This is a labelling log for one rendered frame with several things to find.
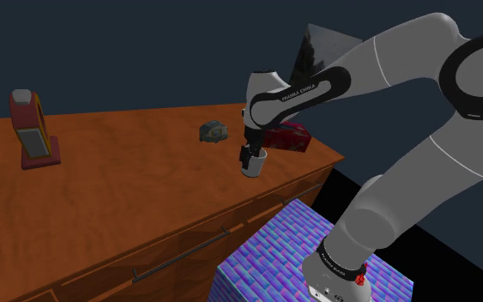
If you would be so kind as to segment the brown wooden chest of drawers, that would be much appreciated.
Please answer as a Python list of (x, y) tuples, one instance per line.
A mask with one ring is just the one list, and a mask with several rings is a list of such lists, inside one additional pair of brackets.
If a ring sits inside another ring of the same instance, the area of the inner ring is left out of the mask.
[[(200, 142), (212, 120), (228, 138)], [(50, 116), (62, 162), (24, 171), (0, 118), (0, 302), (206, 302), (215, 268), (341, 160), (312, 141), (241, 172), (238, 104)]]

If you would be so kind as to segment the red and yellow stand appliance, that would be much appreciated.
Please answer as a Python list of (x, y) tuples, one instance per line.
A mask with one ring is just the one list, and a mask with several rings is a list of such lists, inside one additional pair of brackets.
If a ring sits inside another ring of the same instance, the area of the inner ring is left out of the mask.
[(60, 165), (58, 139), (48, 133), (38, 94), (29, 89), (13, 90), (9, 95), (9, 113), (21, 143), (21, 168)]

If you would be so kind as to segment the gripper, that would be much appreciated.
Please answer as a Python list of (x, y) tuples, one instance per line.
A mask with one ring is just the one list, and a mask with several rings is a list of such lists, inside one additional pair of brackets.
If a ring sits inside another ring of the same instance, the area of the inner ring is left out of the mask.
[(246, 139), (246, 145), (241, 147), (239, 161), (242, 164), (242, 168), (247, 170), (249, 168), (251, 157), (260, 156), (265, 137), (265, 130), (253, 129), (249, 126), (245, 126), (244, 137)]

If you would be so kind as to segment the white cup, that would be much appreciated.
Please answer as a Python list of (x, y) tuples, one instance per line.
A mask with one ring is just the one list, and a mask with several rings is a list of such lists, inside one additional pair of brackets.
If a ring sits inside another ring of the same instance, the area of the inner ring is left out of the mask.
[(267, 159), (267, 152), (261, 148), (259, 155), (251, 155), (246, 162), (242, 163), (241, 172), (248, 178), (257, 178), (263, 169), (263, 163)]

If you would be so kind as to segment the grey rounded toy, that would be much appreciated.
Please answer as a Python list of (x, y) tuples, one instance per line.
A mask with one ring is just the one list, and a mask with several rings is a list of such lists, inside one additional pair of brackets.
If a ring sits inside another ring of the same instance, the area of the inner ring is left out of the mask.
[(200, 142), (218, 143), (228, 138), (227, 127), (218, 120), (212, 120), (199, 128)]

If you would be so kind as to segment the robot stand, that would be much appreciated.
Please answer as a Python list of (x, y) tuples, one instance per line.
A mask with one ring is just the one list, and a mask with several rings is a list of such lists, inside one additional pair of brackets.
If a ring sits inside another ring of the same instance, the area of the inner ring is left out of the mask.
[(208, 302), (318, 302), (301, 266), (333, 227), (299, 199), (291, 201), (218, 265)]

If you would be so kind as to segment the red box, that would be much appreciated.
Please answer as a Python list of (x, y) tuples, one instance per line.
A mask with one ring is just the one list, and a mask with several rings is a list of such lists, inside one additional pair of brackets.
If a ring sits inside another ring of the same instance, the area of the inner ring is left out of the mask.
[(304, 153), (311, 142), (311, 135), (302, 124), (283, 122), (267, 130), (263, 147)]

